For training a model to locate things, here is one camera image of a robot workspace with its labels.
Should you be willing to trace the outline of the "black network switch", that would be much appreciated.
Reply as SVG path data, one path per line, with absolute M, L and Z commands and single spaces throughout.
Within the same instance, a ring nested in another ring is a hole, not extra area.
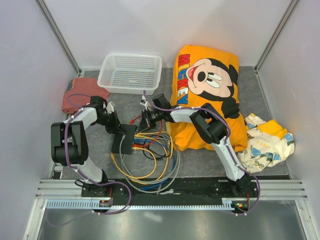
M 137 126 L 133 124 L 122 124 L 121 126 L 125 131 L 125 135 L 121 133 L 115 134 L 111 152 L 113 154 L 121 153 L 125 155 L 131 155 L 133 152 L 133 144 Z

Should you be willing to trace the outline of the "white plastic basket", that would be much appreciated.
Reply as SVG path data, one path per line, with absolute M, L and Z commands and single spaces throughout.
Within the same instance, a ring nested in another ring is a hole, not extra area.
M 110 53 L 100 68 L 97 85 L 110 93 L 152 95 L 161 80 L 158 55 Z

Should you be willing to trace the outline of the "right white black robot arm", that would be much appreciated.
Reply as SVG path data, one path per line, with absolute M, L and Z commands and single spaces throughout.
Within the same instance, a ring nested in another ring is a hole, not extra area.
M 210 103 L 198 107 L 172 106 L 163 94 L 151 99 L 143 91 L 140 104 L 144 106 L 142 119 L 148 127 L 153 127 L 161 120 L 174 124 L 192 124 L 200 138 L 214 148 L 222 162 L 230 193 L 240 197 L 247 191 L 251 179 L 232 148 L 231 129 Z

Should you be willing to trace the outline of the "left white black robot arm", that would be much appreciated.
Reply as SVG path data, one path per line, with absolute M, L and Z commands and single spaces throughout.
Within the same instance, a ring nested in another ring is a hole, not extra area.
M 70 118 L 51 125 L 51 158 L 54 163 L 74 170 L 86 183 L 93 184 L 95 194 L 104 197 L 110 191 L 108 178 L 91 160 L 86 136 L 86 129 L 95 124 L 104 126 L 109 134 L 126 134 L 115 104 L 101 96 L 91 96 L 90 102 L 80 106 Z

